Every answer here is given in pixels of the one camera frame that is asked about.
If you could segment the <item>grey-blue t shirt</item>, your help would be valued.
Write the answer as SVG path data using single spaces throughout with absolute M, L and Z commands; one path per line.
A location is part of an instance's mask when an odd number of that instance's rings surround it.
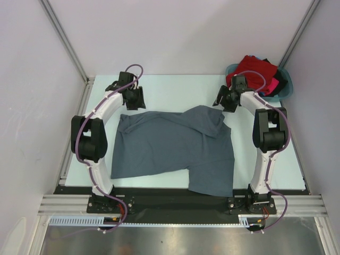
M 120 116 L 111 178 L 157 175 L 187 169 L 190 191 L 233 194 L 231 129 L 219 109 L 196 106 L 182 113 L 149 111 Z

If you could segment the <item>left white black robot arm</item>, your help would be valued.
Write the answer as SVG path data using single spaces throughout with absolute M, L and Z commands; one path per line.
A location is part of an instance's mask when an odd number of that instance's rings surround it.
M 105 89 L 103 98 L 94 109 L 71 119 L 71 151 L 88 169 L 92 193 L 101 196 L 99 206 L 108 213 L 116 209 L 117 199 L 111 195 L 114 186 L 104 159 L 108 149 L 105 124 L 122 106 L 129 111 L 146 108 L 143 88 L 139 86 L 141 76 L 128 70 L 121 71 L 118 80 Z

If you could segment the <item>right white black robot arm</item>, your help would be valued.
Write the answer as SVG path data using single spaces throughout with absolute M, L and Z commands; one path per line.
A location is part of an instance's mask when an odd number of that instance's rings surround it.
M 252 140 L 257 149 L 257 159 L 253 178 L 243 198 L 227 199 L 229 213 L 275 214 L 271 179 L 277 157 L 291 139 L 286 109 L 276 108 L 262 99 L 257 91 L 249 88 L 246 77 L 240 74 L 231 78 L 229 87 L 221 86 L 214 105 L 221 105 L 229 113 L 241 106 L 254 116 Z

